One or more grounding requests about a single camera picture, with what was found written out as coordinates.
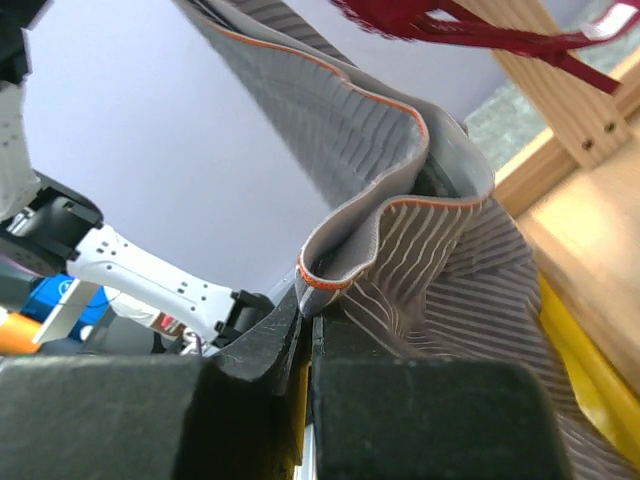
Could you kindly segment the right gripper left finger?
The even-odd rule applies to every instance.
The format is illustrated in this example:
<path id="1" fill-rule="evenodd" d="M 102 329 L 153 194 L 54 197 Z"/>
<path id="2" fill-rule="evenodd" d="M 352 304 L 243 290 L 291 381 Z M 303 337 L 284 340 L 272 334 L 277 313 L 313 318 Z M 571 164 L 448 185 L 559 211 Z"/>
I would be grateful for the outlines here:
<path id="1" fill-rule="evenodd" d="M 297 299 L 215 355 L 1 363 L 5 479 L 290 479 L 303 455 Z"/>

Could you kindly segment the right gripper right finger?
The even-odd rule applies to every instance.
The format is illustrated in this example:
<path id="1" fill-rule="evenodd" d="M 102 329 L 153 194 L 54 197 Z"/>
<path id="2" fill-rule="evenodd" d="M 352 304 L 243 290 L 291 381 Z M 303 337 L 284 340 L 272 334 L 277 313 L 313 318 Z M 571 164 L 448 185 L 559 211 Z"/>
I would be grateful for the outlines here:
<path id="1" fill-rule="evenodd" d="M 313 321 L 322 479 L 568 479 L 547 396 L 513 363 L 399 359 L 340 309 Z"/>

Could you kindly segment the grey striped underwear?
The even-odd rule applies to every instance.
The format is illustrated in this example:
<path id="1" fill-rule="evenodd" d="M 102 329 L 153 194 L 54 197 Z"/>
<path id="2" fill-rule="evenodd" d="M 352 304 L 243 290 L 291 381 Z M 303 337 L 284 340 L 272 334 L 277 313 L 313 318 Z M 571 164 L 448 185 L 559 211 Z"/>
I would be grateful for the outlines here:
<path id="1" fill-rule="evenodd" d="M 336 304 L 389 353 L 505 360 L 545 386 L 576 479 L 635 479 L 579 402 L 529 244 L 480 149 L 439 107 L 363 72 L 281 1 L 183 1 L 328 204 L 296 266 L 299 307 Z"/>

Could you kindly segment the red underwear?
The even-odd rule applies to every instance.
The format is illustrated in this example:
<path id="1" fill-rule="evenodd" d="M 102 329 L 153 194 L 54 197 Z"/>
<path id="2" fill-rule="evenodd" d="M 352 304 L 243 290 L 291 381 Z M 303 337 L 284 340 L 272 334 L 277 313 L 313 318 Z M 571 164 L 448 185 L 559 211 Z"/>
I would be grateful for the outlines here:
<path id="1" fill-rule="evenodd" d="M 347 19 L 385 38 L 504 50 L 541 60 L 612 94 L 619 82 L 570 55 L 625 35 L 639 23 L 637 1 L 615 1 L 579 30 L 539 34 L 489 24 L 453 1 L 335 1 Z"/>

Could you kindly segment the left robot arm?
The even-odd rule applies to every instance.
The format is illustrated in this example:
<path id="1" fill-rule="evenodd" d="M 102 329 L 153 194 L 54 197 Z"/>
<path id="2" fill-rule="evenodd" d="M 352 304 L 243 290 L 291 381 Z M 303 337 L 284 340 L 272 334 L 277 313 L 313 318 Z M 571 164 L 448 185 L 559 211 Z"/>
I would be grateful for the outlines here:
<path id="1" fill-rule="evenodd" d="M 264 295 L 207 282 L 137 247 L 77 191 L 33 169 L 23 122 L 24 32 L 42 1 L 1 4 L 1 257 L 37 277 L 66 274 L 150 307 L 133 320 L 195 353 L 217 351 L 274 309 Z"/>

